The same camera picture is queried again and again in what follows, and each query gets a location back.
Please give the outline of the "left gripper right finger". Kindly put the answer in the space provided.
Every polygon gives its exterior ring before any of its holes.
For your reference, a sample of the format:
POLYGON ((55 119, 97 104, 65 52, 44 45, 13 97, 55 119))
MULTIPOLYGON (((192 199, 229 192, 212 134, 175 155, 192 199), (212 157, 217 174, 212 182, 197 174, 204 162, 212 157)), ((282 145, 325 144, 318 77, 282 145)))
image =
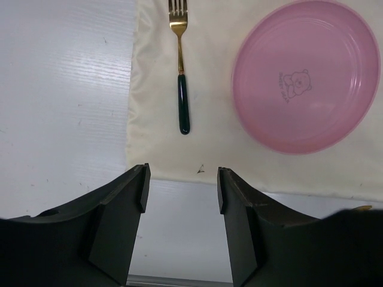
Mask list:
POLYGON ((318 219, 217 174, 235 286, 381 286, 382 211, 344 209, 318 219))

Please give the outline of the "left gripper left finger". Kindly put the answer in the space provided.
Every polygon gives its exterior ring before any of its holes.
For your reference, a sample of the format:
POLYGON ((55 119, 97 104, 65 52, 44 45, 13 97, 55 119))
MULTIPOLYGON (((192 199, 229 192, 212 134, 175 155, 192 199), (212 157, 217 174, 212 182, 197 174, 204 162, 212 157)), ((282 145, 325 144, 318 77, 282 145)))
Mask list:
POLYGON ((148 164, 41 214, 1 220, 2 286, 124 286, 141 215, 148 164))

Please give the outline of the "gold knife green handle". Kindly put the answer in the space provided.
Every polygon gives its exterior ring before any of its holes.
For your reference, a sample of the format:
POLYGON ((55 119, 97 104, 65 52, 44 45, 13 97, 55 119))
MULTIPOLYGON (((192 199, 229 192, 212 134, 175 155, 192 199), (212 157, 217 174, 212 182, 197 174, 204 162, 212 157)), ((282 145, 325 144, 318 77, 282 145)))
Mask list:
POLYGON ((367 210, 371 210, 372 208, 373 208, 373 206, 371 206, 371 205, 364 205, 364 206, 355 207, 352 210, 367 211, 367 210))

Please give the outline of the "cream cloth placemat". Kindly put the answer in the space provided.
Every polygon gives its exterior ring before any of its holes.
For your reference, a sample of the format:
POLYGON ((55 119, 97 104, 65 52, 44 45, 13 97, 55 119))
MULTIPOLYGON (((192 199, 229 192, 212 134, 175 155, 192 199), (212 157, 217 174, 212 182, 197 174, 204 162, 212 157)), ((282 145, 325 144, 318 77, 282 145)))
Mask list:
POLYGON ((128 103, 127 163, 148 163, 156 179, 213 184, 219 167, 272 193, 382 200, 382 92, 336 145, 284 155, 249 137, 231 97, 242 41, 283 1, 189 1, 183 36, 191 132, 178 124, 177 39, 166 1, 138 1, 128 103))

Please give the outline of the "pink plastic plate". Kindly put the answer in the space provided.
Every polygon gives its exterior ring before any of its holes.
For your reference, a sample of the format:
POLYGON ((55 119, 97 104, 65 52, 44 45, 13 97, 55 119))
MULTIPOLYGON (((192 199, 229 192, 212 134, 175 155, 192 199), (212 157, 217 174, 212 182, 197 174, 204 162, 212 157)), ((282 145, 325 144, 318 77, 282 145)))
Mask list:
POLYGON ((233 67, 233 100, 260 144, 310 154, 358 126, 380 75, 377 39, 361 15, 337 1, 295 1, 248 34, 233 67))

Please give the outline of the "gold fork green handle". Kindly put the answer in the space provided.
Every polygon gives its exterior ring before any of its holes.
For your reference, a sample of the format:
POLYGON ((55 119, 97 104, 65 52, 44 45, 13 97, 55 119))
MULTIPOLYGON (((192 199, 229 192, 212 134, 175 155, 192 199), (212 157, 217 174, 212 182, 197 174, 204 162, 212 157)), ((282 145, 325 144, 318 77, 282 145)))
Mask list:
POLYGON ((182 35, 188 26, 188 9, 186 0, 169 0, 169 27, 177 36, 178 47, 178 121, 182 135, 187 135, 191 131, 189 100, 187 94, 187 81, 184 70, 182 35))

